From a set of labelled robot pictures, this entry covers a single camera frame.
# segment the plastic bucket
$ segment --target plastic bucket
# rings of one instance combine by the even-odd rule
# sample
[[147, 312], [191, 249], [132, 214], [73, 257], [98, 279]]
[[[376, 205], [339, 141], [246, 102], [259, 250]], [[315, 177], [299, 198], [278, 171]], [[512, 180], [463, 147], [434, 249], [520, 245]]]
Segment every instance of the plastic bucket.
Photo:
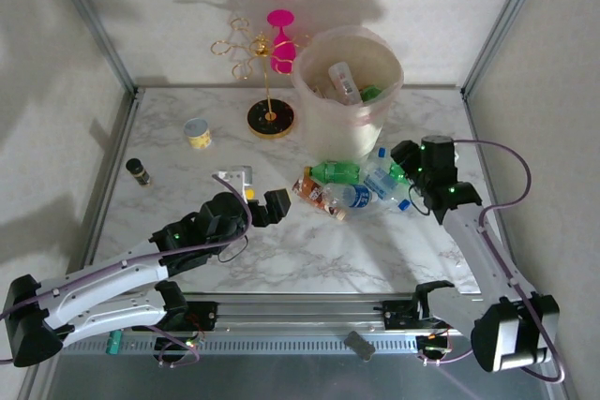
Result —
[[[327, 69], [345, 61], [362, 89], [383, 92], [369, 102], [346, 106], [317, 96], [313, 89]], [[404, 82], [400, 62], [383, 39], [364, 27], [344, 26], [320, 33], [293, 62], [292, 83], [300, 96], [304, 143], [319, 160], [357, 160], [368, 154]]]

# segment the robotic arm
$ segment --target robotic arm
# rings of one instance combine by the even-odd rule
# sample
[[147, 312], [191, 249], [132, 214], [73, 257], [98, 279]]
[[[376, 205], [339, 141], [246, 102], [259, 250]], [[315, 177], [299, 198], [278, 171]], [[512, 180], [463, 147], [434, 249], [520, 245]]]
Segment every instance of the robotic arm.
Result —
[[427, 136], [421, 145], [403, 141], [392, 158], [457, 243], [483, 296], [476, 303], [449, 282], [426, 283], [416, 289], [413, 318], [432, 316], [470, 336], [472, 352], [488, 372], [550, 361], [559, 306], [551, 295], [538, 294], [520, 273], [485, 220], [474, 187], [458, 180], [453, 140]]
[[[161, 328], [185, 313], [188, 305], [181, 290], [164, 280], [219, 255], [246, 234], [250, 216], [255, 227], [286, 216], [290, 198], [285, 189], [269, 191], [265, 199], [264, 206], [257, 200], [246, 205], [237, 193], [221, 192], [198, 213], [167, 225], [117, 257], [40, 283], [31, 275], [17, 278], [2, 314], [13, 359], [3, 363], [41, 363], [91, 335], [134, 326]], [[148, 291], [128, 293], [148, 285]]]
[[[451, 324], [471, 338], [473, 354], [488, 372], [549, 361], [556, 354], [559, 306], [523, 277], [485, 220], [488, 209], [474, 187], [458, 180], [452, 139], [428, 136], [421, 145], [403, 141], [392, 158], [456, 241], [483, 302], [466, 299], [447, 281], [435, 281], [417, 286], [408, 310], [385, 310], [384, 305], [385, 320], [401, 315], [412, 324], [430, 317]], [[13, 360], [2, 363], [40, 363], [63, 346], [116, 329], [164, 328], [188, 308], [176, 283], [165, 280], [219, 255], [246, 233], [249, 215], [252, 225], [266, 227], [288, 213], [285, 189], [267, 192], [265, 199], [265, 206], [255, 200], [246, 205], [237, 194], [220, 193], [198, 213], [153, 233], [148, 243], [93, 268], [41, 283], [31, 275], [14, 280], [2, 313]], [[127, 293], [144, 285], [153, 287]], [[561, 374], [546, 380], [563, 379], [560, 362], [555, 363]]]

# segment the green plastic bottle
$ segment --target green plastic bottle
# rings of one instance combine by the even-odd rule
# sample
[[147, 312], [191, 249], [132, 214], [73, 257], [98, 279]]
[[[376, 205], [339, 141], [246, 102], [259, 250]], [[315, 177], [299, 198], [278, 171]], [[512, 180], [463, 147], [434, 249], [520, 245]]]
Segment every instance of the green plastic bottle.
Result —
[[306, 167], [305, 171], [315, 180], [323, 183], [338, 183], [342, 185], [357, 185], [360, 166], [354, 163], [324, 162], [313, 168]]

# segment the blue bottle cap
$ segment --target blue bottle cap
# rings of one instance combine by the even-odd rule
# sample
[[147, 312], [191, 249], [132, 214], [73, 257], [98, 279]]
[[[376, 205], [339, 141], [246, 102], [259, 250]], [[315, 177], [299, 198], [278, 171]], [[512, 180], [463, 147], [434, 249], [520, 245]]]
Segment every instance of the blue bottle cap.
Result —
[[400, 211], [406, 211], [409, 206], [411, 206], [411, 203], [408, 200], [404, 199], [400, 202], [400, 204], [397, 207], [400, 209]]

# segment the black round base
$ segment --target black round base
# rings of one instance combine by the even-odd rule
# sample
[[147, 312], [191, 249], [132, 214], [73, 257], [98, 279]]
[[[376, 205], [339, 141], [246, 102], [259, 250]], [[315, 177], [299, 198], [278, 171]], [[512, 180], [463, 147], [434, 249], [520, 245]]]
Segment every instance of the black round base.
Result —
[[259, 138], [274, 140], [282, 138], [292, 131], [292, 107], [281, 100], [272, 98], [271, 110], [275, 118], [269, 120], [271, 119], [269, 104], [265, 99], [255, 103], [247, 112], [247, 124], [250, 126], [250, 131]]

